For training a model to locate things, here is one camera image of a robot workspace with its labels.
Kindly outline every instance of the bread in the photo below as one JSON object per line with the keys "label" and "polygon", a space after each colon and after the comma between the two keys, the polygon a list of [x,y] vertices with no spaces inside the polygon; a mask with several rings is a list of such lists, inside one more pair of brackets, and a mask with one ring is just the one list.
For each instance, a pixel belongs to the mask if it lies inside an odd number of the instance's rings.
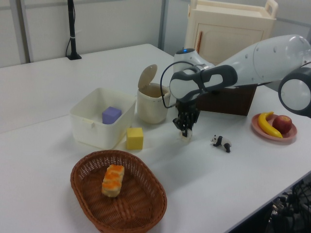
{"label": "bread", "polygon": [[121,165],[110,165],[107,168],[102,183],[102,194],[114,198],[121,190],[124,176],[124,167]]}

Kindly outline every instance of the white plastic bin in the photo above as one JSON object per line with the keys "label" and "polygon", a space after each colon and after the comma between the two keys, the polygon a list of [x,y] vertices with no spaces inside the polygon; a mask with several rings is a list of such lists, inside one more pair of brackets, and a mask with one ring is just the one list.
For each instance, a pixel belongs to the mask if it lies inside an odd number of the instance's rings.
{"label": "white plastic bin", "polygon": [[[95,89],[70,110],[73,137],[104,150],[115,147],[133,123],[135,104],[135,96],[111,89]],[[120,109],[122,115],[113,124],[102,124],[102,112],[109,106]]]}

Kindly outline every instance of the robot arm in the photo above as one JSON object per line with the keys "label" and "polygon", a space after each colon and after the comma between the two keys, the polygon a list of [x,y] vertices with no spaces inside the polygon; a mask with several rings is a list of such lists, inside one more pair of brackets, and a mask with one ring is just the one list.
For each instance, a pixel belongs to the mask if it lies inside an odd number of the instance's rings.
{"label": "robot arm", "polygon": [[195,99],[206,92],[243,85],[282,80],[281,103],[289,111],[311,117],[311,46],[301,36],[286,35],[253,44],[214,66],[193,49],[176,53],[171,94],[177,99],[178,118],[174,124],[187,137],[199,111]]}

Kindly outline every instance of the brown woven basket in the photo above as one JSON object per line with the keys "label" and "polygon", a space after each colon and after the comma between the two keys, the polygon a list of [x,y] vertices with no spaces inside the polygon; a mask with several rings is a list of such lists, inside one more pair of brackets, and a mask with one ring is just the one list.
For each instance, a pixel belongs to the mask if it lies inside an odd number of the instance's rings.
{"label": "brown woven basket", "polygon": [[[124,166],[122,187],[116,198],[101,193],[111,164]],[[121,150],[85,156],[72,169],[70,182],[85,215],[103,233],[145,233],[166,211],[163,186],[138,157]]]}

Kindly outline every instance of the apple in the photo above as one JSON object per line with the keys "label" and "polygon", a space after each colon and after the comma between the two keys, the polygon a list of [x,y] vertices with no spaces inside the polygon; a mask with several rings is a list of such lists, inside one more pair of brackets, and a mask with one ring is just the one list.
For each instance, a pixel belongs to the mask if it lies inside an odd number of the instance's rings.
{"label": "apple", "polygon": [[292,124],[292,119],[285,115],[277,116],[272,122],[272,126],[276,128],[281,134],[288,133],[292,128]]}

